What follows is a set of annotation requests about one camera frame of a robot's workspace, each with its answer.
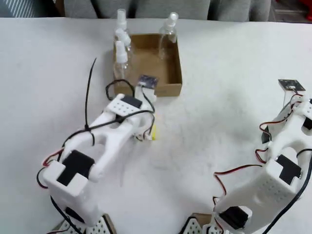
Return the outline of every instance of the spray bottle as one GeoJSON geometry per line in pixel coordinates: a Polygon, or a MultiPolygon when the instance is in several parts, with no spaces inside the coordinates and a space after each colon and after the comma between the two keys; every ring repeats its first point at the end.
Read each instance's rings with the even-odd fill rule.
{"type": "Polygon", "coordinates": [[[131,74],[131,67],[128,63],[128,56],[123,42],[116,41],[116,61],[114,63],[114,77],[115,79],[129,80],[131,74]]]}
{"type": "Polygon", "coordinates": [[[125,31],[128,35],[130,35],[127,19],[126,19],[126,10],[125,9],[118,9],[117,10],[117,23],[116,23],[116,30],[121,28],[125,31]]]}
{"type": "Polygon", "coordinates": [[[171,44],[176,43],[176,21],[179,15],[176,12],[170,13],[169,17],[161,27],[159,34],[158,52],[161,60],[169,57],[168,48],[172,48],[171,44]]]}
{"type": "Polygon", "coordinates": [[[131,38],[129,37],[129,35],[123,31],[121,28],[117,29],[116,32],[115,32],[115,35],[117,37],[117,39],[121,42],[124,43],[125,45],[125,48],[126,48],[126,52],[128,54],[128,61],[130,63],[133,62],[133,57],[134,57],[134,52],[135,52],[135,49],[134,49],[134,46],[133,44],[131,43],[131,38]]]}

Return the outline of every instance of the open cardboard box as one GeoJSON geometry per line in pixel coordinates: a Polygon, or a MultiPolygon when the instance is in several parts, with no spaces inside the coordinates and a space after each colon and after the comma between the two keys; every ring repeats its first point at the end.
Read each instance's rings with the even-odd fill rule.
{"type": "MultiPolygon", "coordinates": [[[[155,94],[159,97],[179,96],[182,88],[182,74],[177,43],[168,46],[169,58],[161,60],[158,56],[159,34],[132,35],[135,56],[132,59],[133,73],[129,82],[136,86],[141,75],[158,78],[155,94]]],[[[123,83],[114,86],[116,94],[131,94],[123,83]]]]}

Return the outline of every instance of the white tabletop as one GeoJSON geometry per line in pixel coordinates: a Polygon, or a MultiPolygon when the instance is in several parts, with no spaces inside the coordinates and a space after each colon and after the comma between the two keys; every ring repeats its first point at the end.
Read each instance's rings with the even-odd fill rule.
{"type": "MultiPolygon", "coordinates": [[[[133,33],[162,20],[130,20],[133,33]]],[[[96,62],[89,121],[107,105],[114,21],[0,19],[0,227],[42,234],[61,221],[35,175],[42,160],[84,125],[90,66],[96,62]]],[[[192,212],[209,213],[221,189],[213,171],[256,163],[259,123],[273,119],[284,93],[277,79],[312,90],[312,25],[179,20],[183,87],[156,102],[160,138],[130,140],[96,185],[119,234],[175,234],[192,212]]],[[[254,170],[224,178],[230,191],[254,170]]],[[[272,233],[312,228],[307,188],[272,233]]]]}

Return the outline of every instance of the white spray cap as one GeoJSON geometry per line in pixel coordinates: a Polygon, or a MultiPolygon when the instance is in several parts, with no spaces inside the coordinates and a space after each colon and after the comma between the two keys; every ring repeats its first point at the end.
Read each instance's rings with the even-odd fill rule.
{"type": "Polygon", "coordinates": [[[125,44],[118,40],[115,42],[116,46],[116,62],[117,63],[125,63],[128,61],[128,55],[126,52],[125,44]]]}
{"type": "Polygon", "coordinates": [[[131,39],[129,35],[121,28],[117,29],[115,34],[118,37],[118,40],[122,41],[126,46],[129,46],[131,44],[131,39]]]}
{"type": "Polygon", "coordinates": [[[117,10],[117,26],[116,28],[121,28],[122,30],[127,29],[127,19],[126,19],[126,10],[118,9],[117,10]]]}
{"type": "Polygon", "coordinates": [[[165,21],[166,30],[172,30],[175,27],[178,18],[179,15],[176,12],[171,12],[169,17],[165,21]]]}

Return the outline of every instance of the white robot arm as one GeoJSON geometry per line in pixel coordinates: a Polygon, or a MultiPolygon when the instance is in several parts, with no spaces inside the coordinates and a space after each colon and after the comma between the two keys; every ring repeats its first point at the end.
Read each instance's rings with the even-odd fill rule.
{"type": "Polygon", "coordinates": [[[53,161],[45,170],[43,179],[51,197],[78,226],[93,227],[102,217],[91,184],[101,179],[131,136],[149,136],[145,132],[154,122],[153,106],[149,102],[155,100],[154,90],[142,86],[136,87],[135,97],[117,95],[90,125],[89,131],[76,134],[65,142],[60,161],[53,161]],[[121,121],[110,124],[116,119],[121,121]],[[105,146],[97,161],[76,150],[94,144],[105,146]]]}
{"type": "Polygon", "coordinates": [[[226,194],[215,205],[217,222],[233,234],[251,234],[276,222],[310,179],[312,99],[294,95],[274,122],[278,123],[268,125],[263,135],[263,140],[268,138],[267,163],[249,183],[226,194]]]}

